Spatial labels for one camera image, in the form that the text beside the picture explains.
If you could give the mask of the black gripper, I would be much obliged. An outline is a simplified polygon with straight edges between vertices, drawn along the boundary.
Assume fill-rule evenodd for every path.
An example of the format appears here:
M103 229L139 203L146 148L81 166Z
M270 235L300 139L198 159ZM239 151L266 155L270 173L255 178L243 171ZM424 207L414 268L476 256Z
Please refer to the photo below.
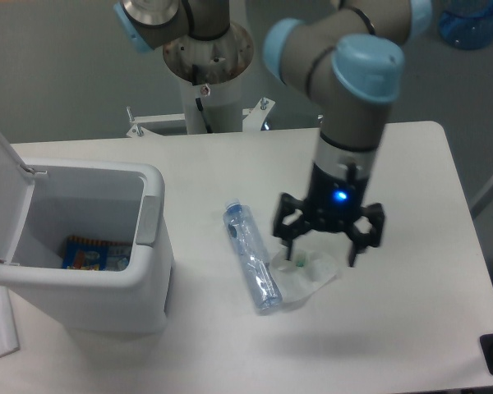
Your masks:
M348 254L350 268L355 267L357 256L368 247L380 247L385 211L379 203L362 207L369 178L359 178L358 175L357 166L353 163L342 170L341 176L330 175L314 164L304 207L301 200L290 194L280 195L272 235L287 248L287 261L292 259L294 240L309 231L346 233L352 242ZM358 229L355 222L360 218L368 221L368 232Z

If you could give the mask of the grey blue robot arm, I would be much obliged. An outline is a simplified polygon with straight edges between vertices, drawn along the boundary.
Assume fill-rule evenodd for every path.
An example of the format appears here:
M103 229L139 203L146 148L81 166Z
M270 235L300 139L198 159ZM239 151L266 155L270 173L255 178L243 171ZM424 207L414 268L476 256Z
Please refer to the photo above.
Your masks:
M119 1L113 10L134 48L161 48L188 89L187 131L240 131L242 110L230 83L249 67L253 43L231 21L226 1ZM364 205L377 149L399 96L402 46L431 23L429 1L339 1L312 24L288 18L265 36L266 68L322 111L306 197L282 194L272 232L285 246L309 231L342 232L348 263L381 243L385 213Z

